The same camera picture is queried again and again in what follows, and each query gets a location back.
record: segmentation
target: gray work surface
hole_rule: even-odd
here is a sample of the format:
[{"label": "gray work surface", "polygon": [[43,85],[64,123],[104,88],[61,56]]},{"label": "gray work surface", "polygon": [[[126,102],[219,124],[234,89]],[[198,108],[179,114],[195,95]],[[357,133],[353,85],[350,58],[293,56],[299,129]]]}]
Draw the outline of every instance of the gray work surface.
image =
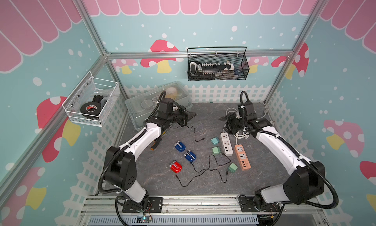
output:
[{"label": "gray work surface", "polygon": [[[185,126],[170,129],[154,151],[150,149],[151,145],[149,145],[137,159],[137,181],[141,186],[150,195],[207,195],[254,194],[254,191],[261,187],[284,183],[289,175],[283,165],[264,144],[250,136],[248,139],[238,140],[238,144],[243,145],[251,164],[251,169],[241,170],[234,151],[229,158],[231,163],[238,166],[238,169],[235,173],[228,173],[228,181],[226,183],[221,181],[218,172],[215,170],[206,171],[202,176],[196,177],[187,187],[180,185],[175,173],[169,168],[169,164],[176,160],[182,165],[182,170],[177,175],[183,185],[186,185],[192,177],[199,175],[184,157],[186,151],[191,150],[196,154],[197,159],[193,162],[196,170],[207,168],[209,166],[208,158],[212,154],[212,148],[214,147],[211,139],[220,137],[225,124],[218,118],[224,116],[226,110],[230,107],[237,108],[237,103],[194,103],[191,111],[198,115],[188,122],[188,126],[197,125],[196,139],[205,139],[195,142],[194,128],[189,129]],[[263,103],[254,103],[254,107],[258,117],[261,117],[264,114]],[[122,137],[122,143],[127,142],[136,133],[137,131],[129,119]],[[229,136],[234,149],[236,144],[235,137],[233,135]],[[186,145],[184,152],[179,152],[175,149],[174,144],[178,140],[181,140]],[[221,141],[216,146],[222,148]],[[228,159],[221,154],[215,155],[215,157],[219,164],[228,162]],[[219,167],[214,158],[211,157],[210,169],[217,168],[225,181],[226,170],[231,163]]]}]

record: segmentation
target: clear plastic container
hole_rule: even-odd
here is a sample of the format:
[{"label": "clear plastic container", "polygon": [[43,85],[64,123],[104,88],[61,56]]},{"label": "clear plastic container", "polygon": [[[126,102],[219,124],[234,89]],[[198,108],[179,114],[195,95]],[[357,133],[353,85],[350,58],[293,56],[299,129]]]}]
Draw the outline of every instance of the clear plastic container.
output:
[{"label": "clear plastic container", "polygon": [[125,101],[128,108],[130,119],[136,130],[141,130],[143,122],[152,113],[159,95],[166,91],[166,97],[176,101],[179,105],[184,106],[187,110],[192,108],[192,100],[189,93],[184,89],[180,82],[173,82],[165,86],[155,88],[151,91],[135,96]]}]

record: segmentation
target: black electrical tape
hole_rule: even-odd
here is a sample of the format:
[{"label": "black electrical tape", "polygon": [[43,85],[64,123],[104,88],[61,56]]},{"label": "black electrical tape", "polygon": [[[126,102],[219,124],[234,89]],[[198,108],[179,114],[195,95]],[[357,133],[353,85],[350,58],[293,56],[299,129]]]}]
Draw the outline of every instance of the black electrical tape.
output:
[{"label": "black electrical tape", "polygon": [[89,119],[98,118],[94,116],[98,116],[101,110],[102,109],[101,109],[100,103],[98,102],[87,102],[83,106],[81,106],[81,109],[80,109],[81,113]]}]

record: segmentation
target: white picket fence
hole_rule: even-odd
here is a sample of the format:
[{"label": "white picket fence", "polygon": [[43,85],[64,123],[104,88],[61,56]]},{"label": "white picket fence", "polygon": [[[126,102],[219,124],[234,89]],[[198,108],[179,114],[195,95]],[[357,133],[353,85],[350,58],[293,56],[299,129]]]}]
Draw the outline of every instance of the white picket fence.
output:
[{"label": "white picket fence", "polygon": [[[153,88],[149,85],[145,88],[141,85],[138,88],[135,86],[130,88],[126,86],[124,87],[129,98],[148,92],[154,88],[157,88],[157,86],[155,85]],[[190,94],[192,102],[236,102],[239,101],[240,93],[242,91],[246,91],[249,99],[252,101],[264,101],[271,86],[264,87],[261,85],[260,87],[256,87],[256,85],[253,85],[249,87],[248,85],[245,85],[244,87],[241,87],[238,85],[237,87],[233,87],[233,85],[231,85],[226,87],[223,85],[222,87],[218,87],[218,85],[215,85],[214,87],[211,87],[208,85],[207,87],[203,87],[200,85],[199,87],[196,87],[193,85],[192,87],[188,87],[185,85],[184,88]]]},{"label": "white picket fence", "polygon": [[[287,103],[283,102],[283,96],[280,97],[280,91],[275,92],[267,104],[269,109],[269,116],[274,121],[274,126],[296,150],[301,154],[311,159],[313,162],[317,161],[313,158],[313,149],[307,147],[308,140],[303,139],[303,131],[298,130],[298,123],[294,123],[294,116],[290,116],[290,109],[287,109]],[[317,200],[320,204],[327,205],[333,200],[333,196],[327,186],[324,187],[324,193],[317,196]],[[350,222],[352,216],[346,214],[341,209],[343,200],[340,199],[338,206],[335,209],[324,210],[326,218],[329,223],[333,225],[336,223],[338,226],[345,224],[351,226]]]},{"label": "white picket fence", "polygon": [[105,162],[106,150],[114,144],[126,109],[125,100],[120,96],[101,132],[97,133],[97,141],[92,142],[93,150],[88,152],[88,161],[82,163],[83,170],[77,174],[78,182],[70,188],[72,192],[70,199],[63,202],[65,207],[63,214],[55,218],[58,226],[76,225],[87,196],[95,193]]}]

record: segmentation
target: vent grille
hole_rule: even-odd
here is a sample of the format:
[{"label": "vent grille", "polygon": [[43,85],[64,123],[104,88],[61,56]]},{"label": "vent grille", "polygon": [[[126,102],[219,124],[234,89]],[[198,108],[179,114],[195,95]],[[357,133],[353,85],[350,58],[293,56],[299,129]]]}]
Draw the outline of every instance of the vent grille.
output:
[{"label": "vent grille", "polygon": [[[137,223],[137,215],[123,216],[124,221],[131,225]],[[250,225],[258,224],[257,215],[154,215],[148,225]],[[122,225],[117,216],[94,215],[90,217],[88,226]]]}]

